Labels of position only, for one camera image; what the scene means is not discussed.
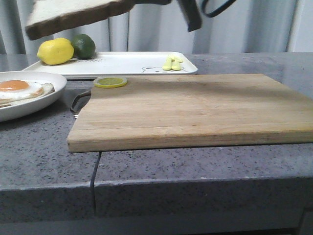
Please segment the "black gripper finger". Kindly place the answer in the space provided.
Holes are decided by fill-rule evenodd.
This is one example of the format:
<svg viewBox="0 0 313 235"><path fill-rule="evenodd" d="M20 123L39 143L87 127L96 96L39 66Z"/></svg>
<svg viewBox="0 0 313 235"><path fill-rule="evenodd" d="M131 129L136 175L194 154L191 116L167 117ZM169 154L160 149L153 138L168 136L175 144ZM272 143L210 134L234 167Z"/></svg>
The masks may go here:
<svg viewBox="0 0 313 235"><path fill-rule="evenodd" d="M200 29L202 19L195 0L178 0L179 7L187 23L188 32Z"/></svg>

